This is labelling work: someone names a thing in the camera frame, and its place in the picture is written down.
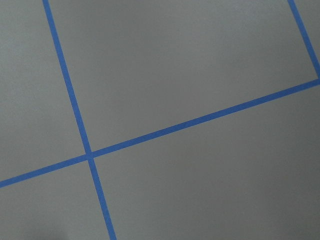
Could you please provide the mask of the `brown paper table mat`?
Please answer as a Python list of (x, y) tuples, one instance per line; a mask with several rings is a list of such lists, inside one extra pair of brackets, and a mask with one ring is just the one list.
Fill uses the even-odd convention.
[[(288, 0), (51, 0), (92, 151), (315, 80)], [(85, 153), (43, 2), (0, 3), (0, 178)], [(119, 240), (317, 240), (320, 88), (94, 159)]]

